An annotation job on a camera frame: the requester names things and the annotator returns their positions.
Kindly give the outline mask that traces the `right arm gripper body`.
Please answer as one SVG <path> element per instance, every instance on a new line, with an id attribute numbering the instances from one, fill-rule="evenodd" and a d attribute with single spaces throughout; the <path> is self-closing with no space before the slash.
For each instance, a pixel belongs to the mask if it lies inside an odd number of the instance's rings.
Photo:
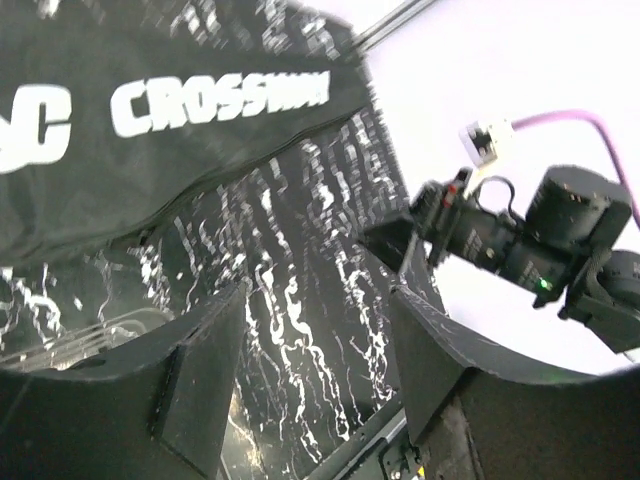
<path id="1" fill-rule="evenodd" d="M 427 264 L 437 268 L 449 255 L 536 295 L 557 300 L 568 283 L 572 255 L 539 242 L 511 209 L 482 208 L 479 194 L 464 195 L 471 171 L 445 184 L 425 183 L 410 206 L 414 231 L 431 246 Z"/>

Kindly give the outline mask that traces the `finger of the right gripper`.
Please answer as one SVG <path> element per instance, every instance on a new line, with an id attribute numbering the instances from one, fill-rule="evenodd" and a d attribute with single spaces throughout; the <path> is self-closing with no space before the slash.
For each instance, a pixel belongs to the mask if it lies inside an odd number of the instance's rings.
<path id="1" fill-rule="evenodd" d="M 407 273 L 419 243 L 409 212 L 392 212 L 362 231 L 362 245 L 396 275 Z"/>

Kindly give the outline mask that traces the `black racket bag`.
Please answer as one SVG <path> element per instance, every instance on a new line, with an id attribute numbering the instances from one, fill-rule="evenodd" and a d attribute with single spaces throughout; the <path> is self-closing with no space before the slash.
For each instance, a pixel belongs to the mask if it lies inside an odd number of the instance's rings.
<path id="1" fill-rule="evenodd" d="M 287 1 L 5 1 L 1 262 L 142 243 L 178 202 L 369 103 L 347 26 Z"/>

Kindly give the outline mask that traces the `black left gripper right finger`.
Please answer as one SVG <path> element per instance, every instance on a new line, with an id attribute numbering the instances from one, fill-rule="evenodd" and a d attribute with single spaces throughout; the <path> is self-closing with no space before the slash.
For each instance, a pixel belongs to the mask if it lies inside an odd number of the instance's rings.
<path id="1" fill-rule="evenodd" d="M 390 318 L 408 433 L 430 479 L 635 479 L 639 368 L 515 352 L 398 286 Z"/>

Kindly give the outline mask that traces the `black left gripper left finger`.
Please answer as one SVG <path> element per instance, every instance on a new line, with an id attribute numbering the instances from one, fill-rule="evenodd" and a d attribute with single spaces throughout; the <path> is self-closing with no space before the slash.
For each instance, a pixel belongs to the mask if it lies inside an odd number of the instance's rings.
<path id="1" fill-rule="evenodd" d="M 73 367 L 1 373 L 5 479 L 212 479 L 246 293 L 230 285 Z"/>

